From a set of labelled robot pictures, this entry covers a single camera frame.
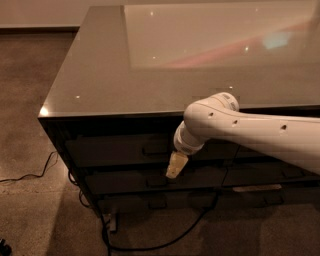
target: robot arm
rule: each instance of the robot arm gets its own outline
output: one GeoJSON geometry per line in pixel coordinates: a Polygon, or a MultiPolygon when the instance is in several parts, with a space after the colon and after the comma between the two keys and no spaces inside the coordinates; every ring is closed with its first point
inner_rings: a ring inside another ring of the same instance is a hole
{"type": "Polygon", "coordinates": [[[240,113],[229,93],[196,101],[174,136],[167,177],[175,178],[211,138],[228,140],[320,175],[320,118],[240,113]]]}

